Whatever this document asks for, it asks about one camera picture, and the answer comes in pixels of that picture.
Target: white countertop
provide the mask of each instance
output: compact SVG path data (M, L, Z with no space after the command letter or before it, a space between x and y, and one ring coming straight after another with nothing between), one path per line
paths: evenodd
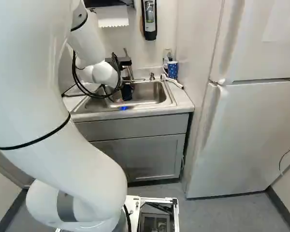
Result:
M158 116L158 115L170 115L170 114L193 112L194 105L190 100L190 98L185 93L185 91L178 88L175 84L171 82L167 82L167 84L170 87L176 105L170 105L165 107L132 109L126 111L100 112L92 114L72 113L72 119L74 122L86 122L86 121L100 121L100 120L121 119L130 117ZM84 98L86 97L85 96L63 97L63 101L67 109L71 112Z

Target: gray floor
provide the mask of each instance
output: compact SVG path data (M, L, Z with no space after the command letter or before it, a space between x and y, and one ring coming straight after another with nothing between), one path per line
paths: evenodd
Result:
M266 194L187 201L181 184L129 188L129 195L177 197L181 232L290 232ZM23 206L7 232L53 232Z

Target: sink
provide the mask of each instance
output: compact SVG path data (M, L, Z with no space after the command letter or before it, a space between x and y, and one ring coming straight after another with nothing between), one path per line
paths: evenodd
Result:
M133 94L130 101L123 101L120 91L106 99L87 97L73 109L72 113L88 114L176 105L169 86L164 81L134 81L131 86ZM111 89L106 88L106 92L110 93ZM96 93L105 94L103 88L99 88Z

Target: power cord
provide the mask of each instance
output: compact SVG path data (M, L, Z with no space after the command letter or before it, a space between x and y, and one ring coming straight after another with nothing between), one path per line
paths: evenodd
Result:
M125 210L125 214L126 214L126 217L127 217L128 232L132 232L130 214L129 214L128 209L127 209L125 204L124 204L124 210Z
M290 149L281 157L280 161L279 161L279 165L278 165L278 168L279 168L279 171L280 171L280 174L283 175L283 172L281 171L281 162L283 160L283 158L290 152Z
M116 93L119 90L119 86L121 83L121 77L120 77L120 72L119 72L119 68L118 68L118 64L117 64L117 57L114 53L112 53L112 60L113 60L113 65L115 66L114 68L116 69L116 71L118 73L118 81L117 81L116 87L110 94L99 95L97 93L89 91L79 80L77 73L76 73L76 69L77 69L77 67L76 67L76 52L73 51L72 75L73 75L74 82L76 83L77 87L82 91L82 93L84 93L86 96L89 96L91 98L105 99L105 98L109 98L110 96L112 96L114 93Z
M281 171L281 162L282 162L283 158L284 158L284 157L285 157L289 152L290 152L290 149L289 149L287 152L285 152L285 153L283 154L283 156L280 158L278 168L279 168L279 171L280 171L280 174L281 174L281 175L284 175L283 172Z

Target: refrigerator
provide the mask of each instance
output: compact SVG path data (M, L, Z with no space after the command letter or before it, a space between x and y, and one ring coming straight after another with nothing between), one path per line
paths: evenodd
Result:
M264 191L290 166L290 0L217 2L187 198Z

